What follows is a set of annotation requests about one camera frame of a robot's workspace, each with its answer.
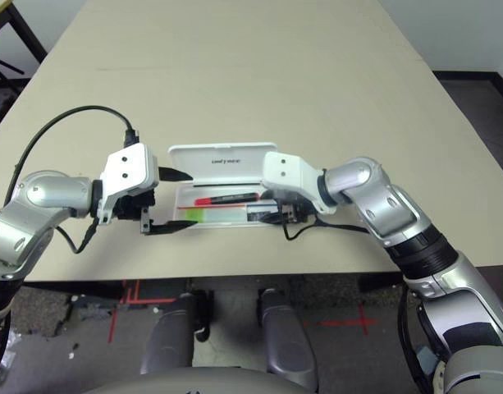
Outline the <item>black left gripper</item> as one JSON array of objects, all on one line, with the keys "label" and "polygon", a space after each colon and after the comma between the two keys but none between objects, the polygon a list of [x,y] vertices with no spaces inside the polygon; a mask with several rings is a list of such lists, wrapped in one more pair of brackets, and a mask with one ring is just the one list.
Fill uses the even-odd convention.
[{"label": "black left gripper", "polygon": [[[193,177],[170,167],[159,167],[160,181],[192,181]],[[149,216],[149,207],[155,205],[154,191],[146,191],[136,196],[126,195],[115,203],[115,216],[119,220],[140,220],[143,235],[167,235],[185,230],[197,224],[196,221],[178,220],[164,224],[154,224]]]}]

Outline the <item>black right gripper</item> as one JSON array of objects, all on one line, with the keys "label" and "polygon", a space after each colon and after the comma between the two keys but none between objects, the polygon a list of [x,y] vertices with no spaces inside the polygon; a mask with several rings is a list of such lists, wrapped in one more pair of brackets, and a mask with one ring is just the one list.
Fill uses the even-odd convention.
[{"label": "black right gripper", "polygon": [[313,204],[295,192],[266,190],[261,194],[261,200],[273,200],[278,205],[278,213],[267,213],[262,217],[262,222],[266,224],[305,223],[315,214]]}]

